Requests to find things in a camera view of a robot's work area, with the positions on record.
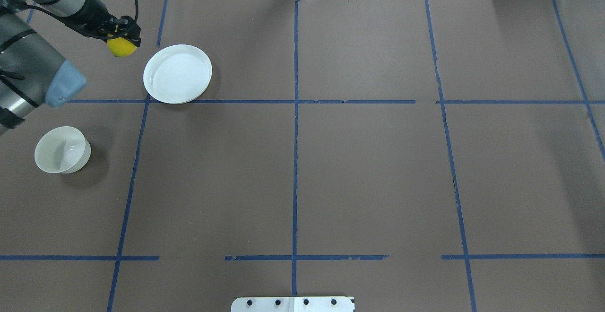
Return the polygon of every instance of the black cable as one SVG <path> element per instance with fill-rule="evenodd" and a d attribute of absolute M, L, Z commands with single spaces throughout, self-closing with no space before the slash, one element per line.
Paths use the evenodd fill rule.
<path fill-rule="evenodd" d="M 20 75 L 19 73 L 0 70 L 0 77 L 2 76 L 14 79 L 16 81 L 22 81 L 25 79 L 25 77 L 23 75 Z"/>
<path fill-rule="evenodd" d="M 53 13 L 51 13 L 43 8 L 39 8 L 38 6 L 27 5 L 26 7 L 29 9 L 38 10 L 46 15 L 50 15 L 51 17 L 53 17 L 54 19 L 57 19 L 58 21 L 61 21 L 61 19 L 62 19 L 61 17 L 54 15 Z M 74 26 L 69 26 L 69 25 L 66 25 L 66 26 L 71 28 L 72 30 L 78 32 L 79 34 L 82 34 L 83 36 L 89 36 L 90 38 L 101 39 L 101 40 L 112 40 L 112 39 L 121 38 L 121 37 L 125 36 L 126 34 L 128 34 L 128 32 L 130 32 L 130 30 L 134 27 L 134 25 L 137 24 L 137 20 L 138 20 L 138 0 L 134 0 L 134 20 L 132 20 L 132 23 L 130 23 L 130 26 L 128 28 L 126 28 L 126 30 L 119 32 L 118 34 L 116 34 L 114 36 L 94 35 L 94 34 L 90 34 L 89 32 L 80 30 L 80 28 L 77 28 Z"/>

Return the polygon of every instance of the white mounting plate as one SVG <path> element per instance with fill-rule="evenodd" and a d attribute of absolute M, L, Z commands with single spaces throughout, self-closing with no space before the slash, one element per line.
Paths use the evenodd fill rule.
<path fill-rule="evenodd" d="M 354 312 L 354 297 L 244 297 L 231 312 Z"/>

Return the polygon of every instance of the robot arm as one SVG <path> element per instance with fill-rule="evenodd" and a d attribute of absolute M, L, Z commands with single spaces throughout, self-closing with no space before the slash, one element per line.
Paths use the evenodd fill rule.
<path fill-rule="evenodd" d="M 32 8 L 25 1 L 0 0 L 0 135 L 42 104 L 61 107 L 86 85 L 71 62 L 15 15 Z M 138 13 L 118 19 L 101 0 L 34 1 L 46 8 L 37 9 L 84 36 L 129 43 L 132 51 L 140 45 Z"/>

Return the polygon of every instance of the yellow ball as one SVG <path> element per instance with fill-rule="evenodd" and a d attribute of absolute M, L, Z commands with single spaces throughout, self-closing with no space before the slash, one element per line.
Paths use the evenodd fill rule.
<path fill-rule="evenodd" d="M 137 49 L 133 43 L 124 38 L 108 40 L 107 47 L 112 51 L 114 56 L 130 56 Z"/>

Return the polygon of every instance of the blue joint cap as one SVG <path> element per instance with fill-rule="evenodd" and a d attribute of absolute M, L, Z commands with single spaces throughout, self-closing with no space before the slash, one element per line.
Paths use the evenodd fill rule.
<path fill-rule="evenodd" d="M 84 86 L 86 77 L 69 60 L 65 60 L 50 83 L 44 103 L 55 109 L 62 107 Z"/>

